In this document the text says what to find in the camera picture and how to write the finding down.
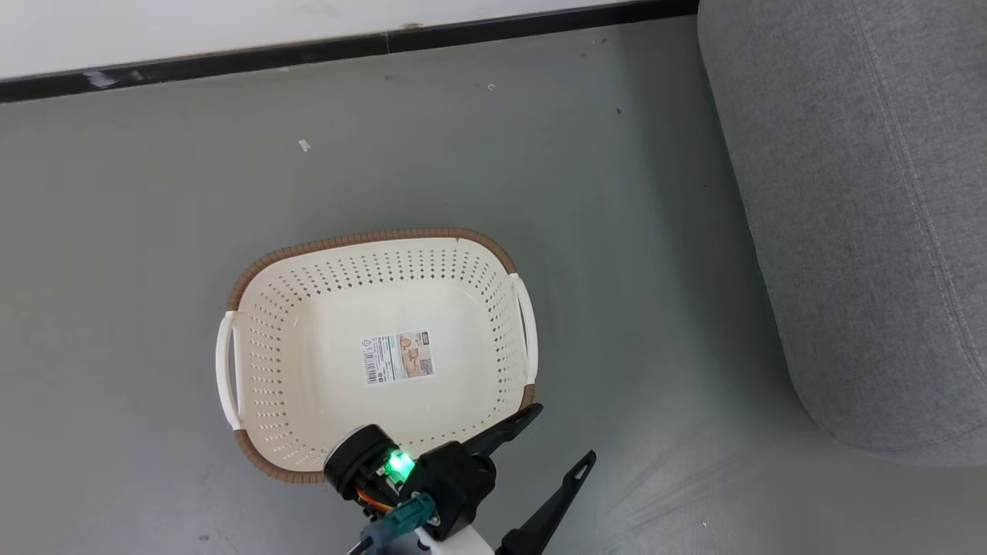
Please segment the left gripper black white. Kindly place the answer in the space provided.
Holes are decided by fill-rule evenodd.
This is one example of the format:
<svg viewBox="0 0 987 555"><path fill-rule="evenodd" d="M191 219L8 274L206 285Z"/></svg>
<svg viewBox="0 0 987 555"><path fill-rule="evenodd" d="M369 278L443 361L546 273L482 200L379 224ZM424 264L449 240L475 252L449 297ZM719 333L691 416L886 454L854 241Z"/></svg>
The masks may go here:
<svg viewBox="0 0 987 555"><path fill-rule="evenodd" d="M396 540L422 530L431 540L448 540L475 520L478 506L496 486L490 456L512 442L538 418L533 403L466 442L451 442L410 457L379 425L350 432L328 454L323 474L345 501L360 505L370 523L352 554L384 554ZM589 450L564 475L560 488L521 527L501 540L497 554L543 554L595 467Z"/></svg>

